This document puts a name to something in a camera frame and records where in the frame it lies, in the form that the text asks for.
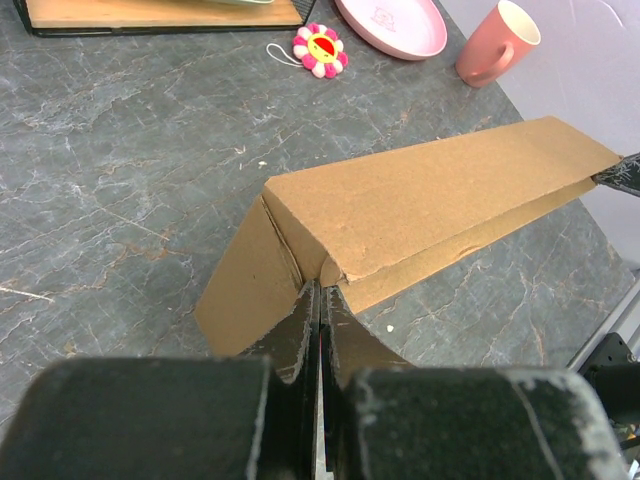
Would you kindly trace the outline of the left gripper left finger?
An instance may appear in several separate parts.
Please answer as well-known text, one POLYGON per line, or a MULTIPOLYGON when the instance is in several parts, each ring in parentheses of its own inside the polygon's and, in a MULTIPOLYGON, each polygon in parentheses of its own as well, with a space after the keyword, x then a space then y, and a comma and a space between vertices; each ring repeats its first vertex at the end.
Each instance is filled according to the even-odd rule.
POLYGON ((311 479, 320 288, 246 355, 84 357, 44 370, 1 444, 5 479, 311 479))

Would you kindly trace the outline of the brown cardboard box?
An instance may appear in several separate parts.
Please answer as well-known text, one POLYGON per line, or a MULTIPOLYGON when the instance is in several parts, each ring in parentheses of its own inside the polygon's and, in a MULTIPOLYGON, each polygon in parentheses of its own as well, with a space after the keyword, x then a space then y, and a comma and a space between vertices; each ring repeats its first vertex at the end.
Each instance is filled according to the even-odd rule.
POLYGON ((552 116, 269 178, 195 309, 241 353, 304 284, 362 312, 593 189, 619 156, 552 116))

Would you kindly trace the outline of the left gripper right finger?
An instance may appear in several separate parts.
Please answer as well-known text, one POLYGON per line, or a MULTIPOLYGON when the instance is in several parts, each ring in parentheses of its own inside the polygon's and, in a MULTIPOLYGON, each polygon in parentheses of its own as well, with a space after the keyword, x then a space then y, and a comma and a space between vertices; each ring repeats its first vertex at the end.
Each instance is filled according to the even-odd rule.
POLYGON ((428 367, 352 314, 320 307, 327 468, 338 479, 623 479, 627 467, 587 380, 568 369, 428 367))

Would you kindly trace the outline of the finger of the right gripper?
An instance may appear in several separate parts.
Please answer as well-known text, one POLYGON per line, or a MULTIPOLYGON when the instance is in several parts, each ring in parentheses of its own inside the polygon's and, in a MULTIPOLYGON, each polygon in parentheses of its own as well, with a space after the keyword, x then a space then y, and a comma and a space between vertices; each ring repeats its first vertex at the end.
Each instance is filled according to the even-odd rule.
POLYGON ((640 153, 625 156, 616 165, 592 176, 603 185, 633 196, 640 196, 640 153))

